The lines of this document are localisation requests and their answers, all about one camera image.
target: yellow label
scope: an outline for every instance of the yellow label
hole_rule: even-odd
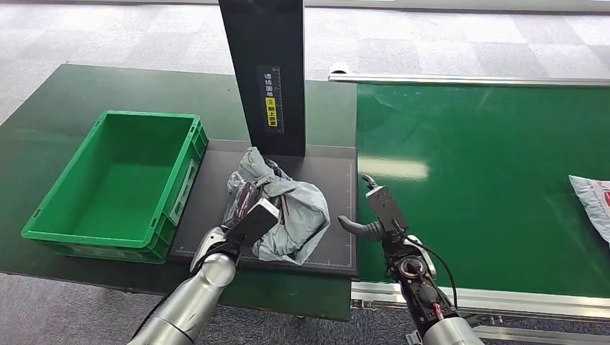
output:
[[[278,113],[276,110],[275,97],[265,97],[265,109],[267,110],[267,124],[269,127],[277,127]]]

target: crumpled plastic bag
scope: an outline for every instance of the crumpled plastic bag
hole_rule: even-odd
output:
[[[243,198],[244,189],[262,187],[260,197],[281,200],[281,220],[252,246],[252,253],[263,261],[287,261],[302,265],[317,247],[330,226],[328,205],[315,185],[292,180],[275,162],[263,158],[251,147],[237,171],[227,181],[227,190],[235,199]],[[234,206],[225,212],[223,224],[235,219]]]
[[[601,237],[610,243],[610,181],[569,175],[574,192]]]

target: gray carpet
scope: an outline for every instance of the gray carpet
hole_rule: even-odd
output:
[[[608,32],[604,16],[306,9],[305,72],[324,80],[343,61],[360,73],[610,78]],[[66,62],[232,73],[217,6],[0,1],[0,124]],[[123,344],[158,298],[0,275],[0,345]],[[597,323],[509,325],[610,334]],[[219,307],[200,343],[405,344],[411,330],[405,310],[353,310],[339,323]]]

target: table edge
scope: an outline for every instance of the table edge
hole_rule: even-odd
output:
[[[441,290],[452,299],[450,287],[441,287]],[[352,282],[351,296],[358,306],[406,307],[400,285],[396,283]],[[462,313],[567,321],[610,320],[610,298],[458,288],[457,303]]]
[[[473,85],[521,85],[521,86],[610,86],[610,79],[576,78],[505,78],[461,75],[394,75],[366,73],[331,73],[328,81],[345,83],[382,84],[473,84]]]

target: cutting mat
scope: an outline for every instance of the cutting mat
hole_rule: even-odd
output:
[[[222,221],[229,202],[227,179],[240,163],[249,142],[211,140],[188,197],[168,260],[190,262],[201,238]],[[288,262],[263,262],[250,250],[243,252],[243,267],[294,272],[358,275],[355,237],[337,222],[339,215],[355,219],[357,166],[354,147],[310,146],[305,157],[269,156],[288,175],[317,186],[327,199],[331,226],[308,260],[297,266]]]

